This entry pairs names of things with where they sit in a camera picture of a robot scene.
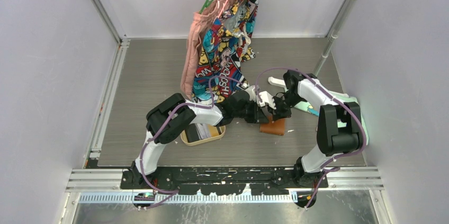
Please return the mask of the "brown leather card holder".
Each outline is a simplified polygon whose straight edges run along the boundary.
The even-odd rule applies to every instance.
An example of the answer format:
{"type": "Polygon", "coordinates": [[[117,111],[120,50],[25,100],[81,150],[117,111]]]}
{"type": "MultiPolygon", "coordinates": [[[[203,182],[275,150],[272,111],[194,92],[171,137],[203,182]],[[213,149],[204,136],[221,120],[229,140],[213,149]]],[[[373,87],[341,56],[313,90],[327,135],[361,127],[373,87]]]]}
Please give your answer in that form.
{"type": "Polygon", "coordinates": [[[259,131],[261,133],[283,136],[285,134],[285,118],[274,120],[270,115],[268,117],[268,123],[261,123],[259,131]]]}

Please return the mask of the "beige oval card tray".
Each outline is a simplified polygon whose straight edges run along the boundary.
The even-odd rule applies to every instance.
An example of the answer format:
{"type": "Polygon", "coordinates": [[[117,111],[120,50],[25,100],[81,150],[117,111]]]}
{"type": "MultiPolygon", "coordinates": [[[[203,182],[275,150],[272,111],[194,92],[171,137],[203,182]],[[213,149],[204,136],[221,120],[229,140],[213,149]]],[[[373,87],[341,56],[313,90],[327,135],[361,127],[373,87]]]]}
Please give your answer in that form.
{"type": "Polygon", "coordinates": [[[197,146],[221,139],[226,132],[225,126],[211,126],[209,124],[190,124],[182,131],[181,141],[187,146],[197,146]]]}

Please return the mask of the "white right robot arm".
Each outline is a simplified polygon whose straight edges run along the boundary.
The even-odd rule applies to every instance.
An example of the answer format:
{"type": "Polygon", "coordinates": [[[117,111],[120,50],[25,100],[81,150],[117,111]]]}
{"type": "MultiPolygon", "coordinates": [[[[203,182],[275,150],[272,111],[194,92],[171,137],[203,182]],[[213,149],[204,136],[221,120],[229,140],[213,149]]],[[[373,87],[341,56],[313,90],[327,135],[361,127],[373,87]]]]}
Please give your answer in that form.
{"type": "Polygon", "coordinates": [[[268,108],[272,120],[291,116],[291,109],[307,101],[318,112],[317,144],[306,155],[298,158],[293,177],[300,187],[309,186],[325,167],[344,156],[364,150],[367,135],[362,125],[361,109],[356,102],[345,102],[327,91],[312,74],[288,70],[283,75],[286,91],[273,98],[274,107],[268,108]]]}

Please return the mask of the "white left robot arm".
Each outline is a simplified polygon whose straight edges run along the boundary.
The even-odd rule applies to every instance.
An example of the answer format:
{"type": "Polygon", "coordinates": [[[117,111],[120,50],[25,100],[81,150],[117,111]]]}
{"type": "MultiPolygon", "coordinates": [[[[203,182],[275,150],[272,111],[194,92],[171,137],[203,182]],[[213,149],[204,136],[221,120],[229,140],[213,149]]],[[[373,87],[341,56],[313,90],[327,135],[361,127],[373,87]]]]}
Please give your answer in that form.
{"type": "Polygon", "coordinates": [[[165,146],[192,124],[226,126],[233,119],[250,124],[268,123],[262,108],[245,91],[238,91],[224,101],[213,104],[194,103],[175,93],[146,115],[146,139],[131,167],[133,180],[141,188],[152,186],[154,172],[165,146]]]}

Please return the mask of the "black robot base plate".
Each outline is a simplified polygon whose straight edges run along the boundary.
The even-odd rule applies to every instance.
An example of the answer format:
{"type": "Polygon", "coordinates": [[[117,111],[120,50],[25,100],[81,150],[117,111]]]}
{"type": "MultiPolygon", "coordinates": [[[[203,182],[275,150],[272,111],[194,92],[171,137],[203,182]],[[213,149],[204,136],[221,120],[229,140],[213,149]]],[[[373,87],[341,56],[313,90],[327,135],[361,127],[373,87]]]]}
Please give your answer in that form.
{"type": "Polygon", "coordinates": [[[179,195],[284,195],[290,189],[327,187],[323,173],[305,173],[299,167],[159,167],[143,177],[136,167],[122,173],[121,189],[178,191],[179,195]]]}

